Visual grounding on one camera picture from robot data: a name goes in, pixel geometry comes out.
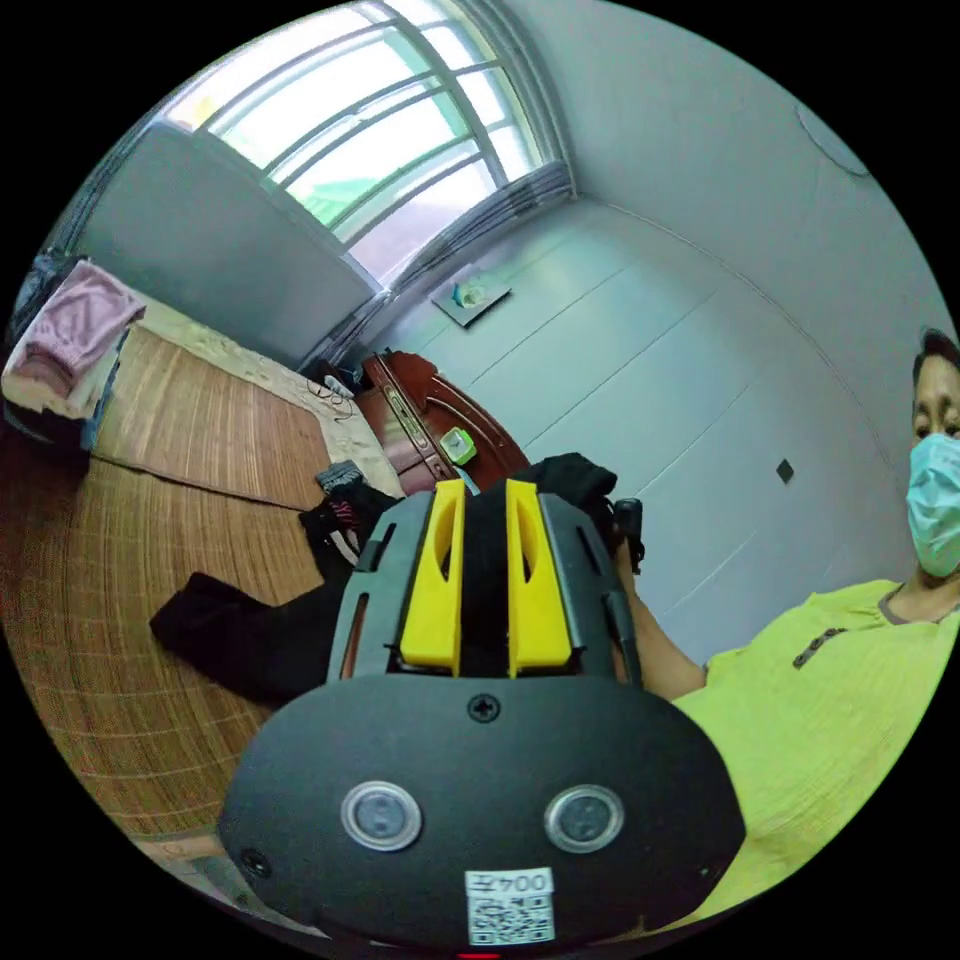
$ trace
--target man's arm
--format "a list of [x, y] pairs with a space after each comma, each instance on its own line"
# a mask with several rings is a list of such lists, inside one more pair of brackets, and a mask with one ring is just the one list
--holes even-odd
[[665, 700], [676, 700], [705, 687], [707, 676], [703, 667], [697, 666], [673, 644], [647, 605], [637, 596], [626, 544], [617, 551], [616, 563], [620, 582], [630, 603], [643, 688]]

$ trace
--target yellow shirt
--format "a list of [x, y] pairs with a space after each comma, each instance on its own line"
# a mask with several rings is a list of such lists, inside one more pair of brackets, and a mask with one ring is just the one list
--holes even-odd
[[[960, 627], [956, 611], [938, 624], [898, 621], [886, 609], [897, 586], [883, 580], [813, 594], [749, 646], [714, 657], [707, 685], [674, 701], [726, 761], [747, 838], [701, 907], [664, 929], [705, 920], [786, 879], [890, 772]], [[846, 632], [811, 651], [830, 628]]]

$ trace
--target window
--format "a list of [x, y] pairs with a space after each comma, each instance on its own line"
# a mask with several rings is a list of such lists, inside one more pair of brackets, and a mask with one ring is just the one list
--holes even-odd
[[389, 286], [547, 159], [508, 72], [454, 0], [363, 0], [248, 44], [164, 117], [245, 157]]

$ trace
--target face mask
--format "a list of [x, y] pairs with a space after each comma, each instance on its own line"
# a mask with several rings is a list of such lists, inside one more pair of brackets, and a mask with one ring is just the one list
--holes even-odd
[[946, 577], [960, 566], [960, 440], [925, 437], [910, 454], [907, 518], [920, 566]]

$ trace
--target label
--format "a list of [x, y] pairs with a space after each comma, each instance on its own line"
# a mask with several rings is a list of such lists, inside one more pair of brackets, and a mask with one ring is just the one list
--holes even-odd
[[468, 870], [464, 876], [471, 946], [540, 943], [556, 937], [549, 867]]

